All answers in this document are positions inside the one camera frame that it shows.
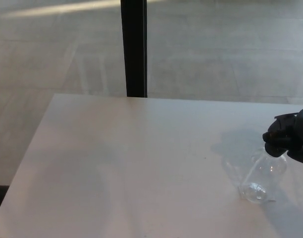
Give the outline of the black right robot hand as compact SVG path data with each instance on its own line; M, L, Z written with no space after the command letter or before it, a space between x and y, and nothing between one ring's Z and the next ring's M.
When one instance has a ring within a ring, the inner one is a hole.
M286 153L303 163L303 109L298 113L276 116L262 139L270 156L280 157Z

